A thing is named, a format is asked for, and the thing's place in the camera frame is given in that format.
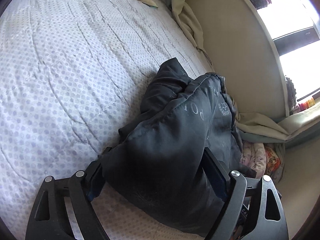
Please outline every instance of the clothing pile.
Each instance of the clothing pile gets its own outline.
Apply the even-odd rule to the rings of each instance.
[[[257,172],[256,179],[269,175],[274,183],[282,178],[284,169],[283,143],[251,143],[243,141],[241,163]]]

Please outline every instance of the wall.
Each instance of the wall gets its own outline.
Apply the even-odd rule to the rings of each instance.
[[[286,151],[282,194],[289,237],[292,239],[308,218],[320,195],[320,137]]]
[[[199,21],[204,49],[240,113],[282,118],[287,89],[276,51],[249,0],[186,0]]]

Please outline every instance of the silver bolt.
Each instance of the silver bolt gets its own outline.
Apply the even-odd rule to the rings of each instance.
[[[44,181],[45,182],[50,182],[52,180],[52,177],[51,176],[47,176],[45,177]]]
[[[234,177],[239,177],[240,176],[240,172],[239,171],[231,171],[231,175]]]
[[[263,179],[267,182],[271,181],[271,178],[268,175],[263,175]]]
[[[76,176],[82,177],[84,175],[84,171],[77,171]]]

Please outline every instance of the black puffer jacket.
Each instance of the black puffer jacket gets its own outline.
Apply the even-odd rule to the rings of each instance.
[[[200,165],[204,148],[230,170],[239,169],[242,149],[224,78],[192,80],[173,58],[161,65],[140,109],[103,156],[106,181],[159,222],[205,236],[223,201]]]

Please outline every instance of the blue dot pattern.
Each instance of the blue dot pattern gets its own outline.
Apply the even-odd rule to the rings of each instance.
[[[0,216],[18,240],[44,178],[70,177],[115,146],[161,63],[177,57],[192,78],[210,72],[156,3],[13,0],[0,18]],[[158,223],[108,185],[93,206],[110,239],[200,239]]]

